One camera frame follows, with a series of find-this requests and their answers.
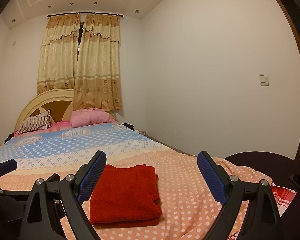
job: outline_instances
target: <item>dark brown table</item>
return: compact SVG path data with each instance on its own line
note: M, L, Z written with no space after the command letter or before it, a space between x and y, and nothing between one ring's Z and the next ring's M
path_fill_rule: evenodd
M281 217L285 240L300 240L300 190L289 177L295 173L294 161L285 156L268 152L244 152L226 158L234 165L248 166L270 176L277 186L297 192L290 206Z

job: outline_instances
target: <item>folded red sweater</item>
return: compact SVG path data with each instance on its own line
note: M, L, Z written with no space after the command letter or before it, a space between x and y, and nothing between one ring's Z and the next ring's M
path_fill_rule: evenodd
M155 168L106 165L90 199L90 223L106 228L158 225L162 215Z

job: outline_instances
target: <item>curved headboard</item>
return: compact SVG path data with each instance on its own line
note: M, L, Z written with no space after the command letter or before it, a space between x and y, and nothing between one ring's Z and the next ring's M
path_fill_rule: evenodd
M46 91L30 101L21 112L15 130L28 117L51 110L51 122L69 121L73 111L73 89L54 89Z

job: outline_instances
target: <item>silver bolt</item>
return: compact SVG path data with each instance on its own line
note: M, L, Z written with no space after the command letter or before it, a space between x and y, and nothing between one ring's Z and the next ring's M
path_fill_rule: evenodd
M265 180L265 179L262 179L261 180L261 184L263 185L263 186L268 186L268 181L267 180Z
M69 174L69 175L66 176L67 181L71 181L73 179L74 179L74 175L72 175L72 174Z
M37 180L35 181L35 183L36 183L37 185L40 185L40 184L43 183L43 179L37 179Z
M239 178L238 178L236 175L231 175L231 176L230 176L230 180L231 180L231 181L238 181Z

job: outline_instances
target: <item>red and white checkered cloth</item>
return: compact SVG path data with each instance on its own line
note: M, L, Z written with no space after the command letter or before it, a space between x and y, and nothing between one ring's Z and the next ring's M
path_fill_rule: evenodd
M271 189L278 206L279 214L280 216L282 216L282 214L287 210L288 206L291 204L297 192L295 192L292 189L276 186L275 184L271 185ZM239 231L229 236L228 240L236 240L238 235Z

